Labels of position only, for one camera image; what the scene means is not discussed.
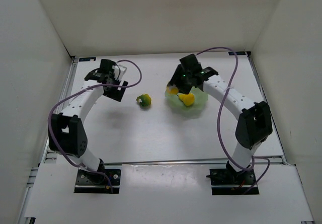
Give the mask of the peeled yellow fake lemon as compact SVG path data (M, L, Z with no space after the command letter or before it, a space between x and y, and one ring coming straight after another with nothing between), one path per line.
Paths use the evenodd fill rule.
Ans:
M176 86L167 86L167 93L170 95L177 95L179 89Z

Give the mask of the yellow fake pear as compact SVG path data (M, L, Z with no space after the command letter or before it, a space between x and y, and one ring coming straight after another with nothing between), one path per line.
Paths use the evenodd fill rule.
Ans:
M190 107L195 103L195 96L192 93L179 94L178 98L186 107Z

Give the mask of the green yellow fake mango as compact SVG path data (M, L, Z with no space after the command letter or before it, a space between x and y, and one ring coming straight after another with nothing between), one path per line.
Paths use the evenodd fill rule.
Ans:
M136 98L140 107L148 107L151 105L151 97L148 94L142 94Z

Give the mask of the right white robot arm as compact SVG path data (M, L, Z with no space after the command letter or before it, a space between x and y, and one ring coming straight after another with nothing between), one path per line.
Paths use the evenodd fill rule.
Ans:
M220 102L219 113L226 108L236 118L237 145L233 155L228 157L228 165L236 172L249 171L254 153L273 131L269 105L239 93L216 70L203 68L194 54L180 59L167 86L171 90L178 89L180 94L188 94L193 87L199 88Z

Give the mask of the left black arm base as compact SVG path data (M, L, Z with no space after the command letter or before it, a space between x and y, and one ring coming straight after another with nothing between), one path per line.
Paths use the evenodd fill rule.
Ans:
M74 193L119 194L121 169L105 169L105 174L112 184L112 189L104 176L78 169Z

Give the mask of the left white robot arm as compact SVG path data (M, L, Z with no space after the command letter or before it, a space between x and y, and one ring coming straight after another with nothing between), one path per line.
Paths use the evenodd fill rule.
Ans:
M49 137L49 148L66 156L77 166L88 172L101 172L102 161L95 157L88 147L88 138L84 129L84 121L95 102L106 96L120 102L127 81L121 82L127 68L108 59L102 59L100 67L90 71L84 78L82 93L74 96L68 105L59 113L52 114L52 132L60 147L57 147L53 137Z

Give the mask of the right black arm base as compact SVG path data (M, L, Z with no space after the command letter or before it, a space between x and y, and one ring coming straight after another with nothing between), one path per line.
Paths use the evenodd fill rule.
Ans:
M235 177L228 169L210 169L206 178L210 179L212 195L259 195L253 170L241 171Z

